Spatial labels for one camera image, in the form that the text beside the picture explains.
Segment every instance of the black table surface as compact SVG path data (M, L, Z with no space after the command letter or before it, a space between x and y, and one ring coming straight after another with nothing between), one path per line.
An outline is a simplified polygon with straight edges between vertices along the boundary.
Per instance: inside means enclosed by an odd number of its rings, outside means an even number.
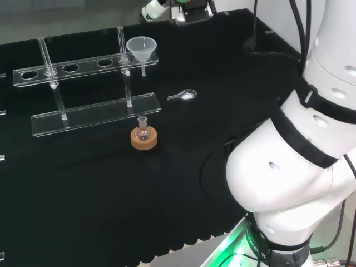
M130 143L137 119L45 137L31 116L56 110L48 85L15 88L12 71L42 65L37 40L0 46L0 252L5 266L137 266L232 229L241 219L225 182L223 144L260 121L293 89L296 59L244 54L253 16L247 10L177 27L169 21L125 27L125 38L157 41L160 62L132 71L133 95L154 92L162 110L148 116L159 144ZM257 51L296 52L258 24ZM116 29L47 39L52 62L118 52ZM183 89L189 102L168 102ZM66 108L123 98L119 72L61 82ZM207 199L198 182L211 192Z

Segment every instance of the clear acrylic stand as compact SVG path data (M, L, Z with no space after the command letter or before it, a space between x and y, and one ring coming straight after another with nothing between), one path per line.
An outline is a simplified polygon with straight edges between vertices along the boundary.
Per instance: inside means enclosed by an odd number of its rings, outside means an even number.
M58 111L32 116L32 135L45 136L58 132L71 131L111 121L123 120L161 110L154 93L131 97L130 70L142 66L132 52L125 49L123 28L117 28L120 54L87 58L52 64L43 37L38 39L44 66L13 71L13 84L17 87L49 83L56 99ZM154 52L145 62L145 66L158 63ZM125 82L126 98L65 109L60 94L59 80L95 75L111 71L121 71Z

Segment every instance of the black cable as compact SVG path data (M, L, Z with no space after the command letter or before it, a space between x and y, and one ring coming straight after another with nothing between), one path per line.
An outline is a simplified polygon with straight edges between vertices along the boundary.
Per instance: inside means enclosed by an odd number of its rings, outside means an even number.
M343 266L343 265L346 265L346 260L339 260L340 262L340 265ZM350 264L349 266L355 266L356 267L356 261L350 261Z
M346 267L349 267L350 263L351 263L352 250L354 248L354 241L355 241L355 231L356 231L356 212L355 212L355 216L354 216L354 221L352 223L352 232L351 232L351 238L350 238L349 253L347 256L346 263L345 263Z
M312 30L312 0L306 0L306 30L305 30L305 41L306 41L306 56L308 56L309 45L310 45L310 31Z
M352 173L354 174L356 178L356 169L355 166L352 164L349 156L347 154L344 155L344 158L346 159L346 162L350 166L350 169L352 170ZM350 246L349 246L349 253L347 256L347 260L345 263L345 266L348 267L351 263L351 256L352 256L352 250L354 248L354 241L355 241L355 232L356 232L356 211L355 211L355 216L354 216L354 221L352 222L352 231L351 231L351 238L350 238Z
M256 38L257 38L257 3L258 0L255 0L254 4L254 33L253 33L253 40L255 40L256 43Z
M169 5L169 19L172 19L172 0L170 0L170 5Z
M254 52L256 48L256 38L257 38L257 3L258 0L255 0L254 5L254 28L252 37L249 38L243 45L243 49L246 53Z
M246 255L246 254L233 253L233 254L229 255L228 257L226 257L226 259L222 261L222 263L219 265L219 267L222 267L223 264L224 264L225 262L227 262L228 259L230 259L231 257L233 257L233 256L235 256L235 255L242 255L242 256L244 256L244 257L246 257L246 258L249 258L249 259L251 259L251 260L257 260L256 258L251 257L251 256Z
M341 228L343 227L345 204L346 204L346 200L343 201L343 204L342 204L342 206L341 206L341 214L340 214L340 220L339 220L338 231L336 232L336 235L335 235L333 241L332 241L329 245L327 245L327 246L325 247L325 250L326 250L326 249L330 249L330 248L336 243L336 241L337 241L338 238L339 238L339 235L340 235L340 232L341 232Z
M350 166L350 169L352 170L352 173L354 174L355 178L356 178L356 169L355 166L352 164L349 156L347 154L344 155L344 158L346 159L347 164Z
M340 220L339 220L339 226L338 226L338 230L336 232L336 235L333 239L333 241L327 245L327 246L319 246L316 248L310 248L310 253L313 254L317 254L317 253L321 253L326 251L327 249L330 249L338 240L340 232L341 232L341 228L343 227L343 220L344 220L344 212L345 212L345 204L346 204L346 200L343 201L343 204L341 206L341 214L340 214Z
M305 51L306 41L305 41L304 27L295 0L289 0L289 3L291 6L291 10L293 11L296 25L298 27L299 39L300 39L300 54L301 54L300 73L303 73L304 66L305 66L305 59L306 59L306 51Z

